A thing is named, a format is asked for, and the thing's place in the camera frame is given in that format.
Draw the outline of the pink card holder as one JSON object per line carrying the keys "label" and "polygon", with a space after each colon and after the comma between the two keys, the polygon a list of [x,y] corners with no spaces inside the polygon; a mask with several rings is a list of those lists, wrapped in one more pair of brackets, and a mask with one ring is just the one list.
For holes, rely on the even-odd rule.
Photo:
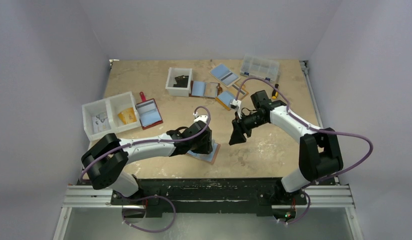
{"label": "pink card holder", "polygon": [[212,146],[212,152],[209,154],[199,154],[199,153],[193,153],[192,151],[188,151],[186,155],[213,165],[217,158],[220,147],[221,147],[220,144],[214,142]]}

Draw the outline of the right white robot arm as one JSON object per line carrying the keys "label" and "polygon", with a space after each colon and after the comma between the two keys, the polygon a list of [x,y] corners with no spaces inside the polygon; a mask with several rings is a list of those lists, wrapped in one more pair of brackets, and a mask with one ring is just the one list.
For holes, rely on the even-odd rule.
{"label": "right white robot arm", "polygon": [[230,145],[245,143],[252,130],[264,124],[279,127],[299,144],[297,169],[276,185],[274,196],[278,202],[289,202],[294,192],[343,168],[339,142],[333,129],[320,129],[308,122],[302,124],[303,119],[289,110],[286,103],[271,100],[263,90],[254,93],[251,100],[254,110],[249,114],[242,112],[240,100],[230,102],[230,107],[237,111],[232,121]]}

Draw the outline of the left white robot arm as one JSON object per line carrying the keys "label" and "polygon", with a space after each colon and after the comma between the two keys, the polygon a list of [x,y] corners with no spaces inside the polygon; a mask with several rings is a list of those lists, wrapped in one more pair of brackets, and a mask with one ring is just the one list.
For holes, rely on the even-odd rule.
{"label": "left white robot arm", "polygon": [[201,115],[189,127],[142,139],[123,139],[109,133],[82,156],[84,169],[81,175],[88,176],[93,189],[111,188],[129,204],[138,204],[143,191],[137,178],[124,172],[124,167],[155,157],[174,157],[187,152],[211,153],[213,146],[209,122],[206,115]]}

